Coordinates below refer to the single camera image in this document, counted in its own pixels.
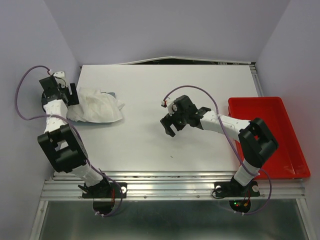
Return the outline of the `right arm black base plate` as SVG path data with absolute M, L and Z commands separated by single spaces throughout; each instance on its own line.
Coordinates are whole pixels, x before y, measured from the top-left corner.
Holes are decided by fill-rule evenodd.
M 246 186 L 242 186 L 236 181 L 217 181 L 214 183 L 211 195 L 216 199 L 259 197 L 260 189 L 256 181 L 251 181 Z

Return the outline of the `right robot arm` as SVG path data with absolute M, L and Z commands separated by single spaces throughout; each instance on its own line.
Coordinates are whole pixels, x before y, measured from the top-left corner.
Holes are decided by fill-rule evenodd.
M 212 192 L 215 198 L 241 197 L 253 190 L 253 179 L 279 147 L 276 138 L 261 118 L 241 120 L 220 115 L 208 107 L 197 108 L 186 95 L 175 100 L 164 100 L 161 105 L 168 113 L 160 122 L 165 133 L 171 137 L 175 136 L 173 128 L 181 131 L 189 125 L 223 134 L 229 143 L 240 143 L 243 154 L 240 166 L 230 181 L 215 184 Z

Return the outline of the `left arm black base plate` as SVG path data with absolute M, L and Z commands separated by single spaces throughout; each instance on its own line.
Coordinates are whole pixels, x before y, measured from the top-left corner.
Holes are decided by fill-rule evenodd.
M 78 185 L 82 190 L 83 199 L 111 199 L 111 198 L 126 198 L 127 197 L 127 183 L 119 182 L 116 185 L 114 182 L 109 184 L 102 182 L 94 186 Z

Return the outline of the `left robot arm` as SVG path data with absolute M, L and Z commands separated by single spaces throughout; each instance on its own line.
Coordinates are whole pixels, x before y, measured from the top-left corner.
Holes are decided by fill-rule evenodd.
M 43 88 L 41 104 L 46 114 L 46 127 L 37 141 L 51 166 L 56 172 L 80 178 L 84 182 L 79 186 L 83 198 L 111 197 L 110 181 L 89 163 L 79 134 L 67 122 L 68 108 L 79 104 L 75 84 L 61 84 L 53 75 L 39 83 Z

